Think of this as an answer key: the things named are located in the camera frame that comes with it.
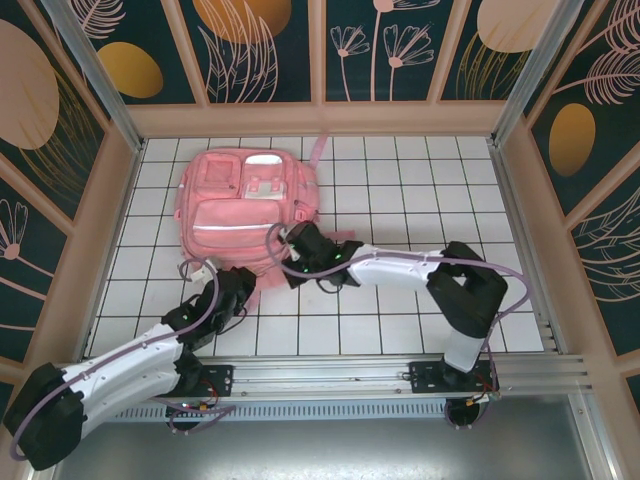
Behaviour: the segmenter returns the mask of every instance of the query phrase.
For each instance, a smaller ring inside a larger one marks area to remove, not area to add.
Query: grid floor
[[[175,189],[188,162],[214,147],[287,150],[306,160],[316,137],[149,140],[86,354],[140,335],[193,293],[181,262]],[[486,141],[481,137],[334,137],[318,167],[320,226],[349,229],[385,248],[442,249],[468,243],[487,261],[521,271]],[[505,306],[523,292],[507,277]],[[439,353],[451,327],[426,292],[315,283],[263,292],[242,325],[198,352],[211,355]],[[543,350],[531,303],[502,321],[498,352]]]

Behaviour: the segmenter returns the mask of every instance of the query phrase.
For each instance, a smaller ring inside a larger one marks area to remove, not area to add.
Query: pink backpack
[[[176,195],[185,257],[247,267],[258,276],[256,292],[285,283],[267,253],[267,230],[278,222],[317,221],[315,168],[326,140],[318,138],[309,164],[280,150],[216,148],[197,155]],[[288,255],[275,238],[272,247],[281,259]]]

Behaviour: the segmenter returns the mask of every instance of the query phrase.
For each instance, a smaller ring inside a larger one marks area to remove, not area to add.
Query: flower illustration
[[[346,27],[344,32],[340,27],[333,27],[330,31],[333,46],[340,56],[340,66],[342,67],[342,83],[344,84],[344,92],[347,95],[347,101],[351,101],[349,95],[349,87],[347,85],[347,76],[344,70],[344,59],[352,55],[360,55],[369,51],[369,43],[365,42],[366,37],[362,31],[362,26]]]
[[[373,6],[381,13],[388,13],[393,10],[419,10],[433,7],[439,3],[440,0],[373,0]]]
[[[0,200],[0,258],[15,260],[20,256],[20,242],[27,227],[29,210],[16,202],[15,210],[6,199]]]
[[[431,44],[428,31],[429,26],[407,27],[398,38],[398,25],[384,29],[384,46],[391,66],[389,100],[393,100],[393,78],[396,68],[420,65],[433,60],[433,50],[427,49]]]

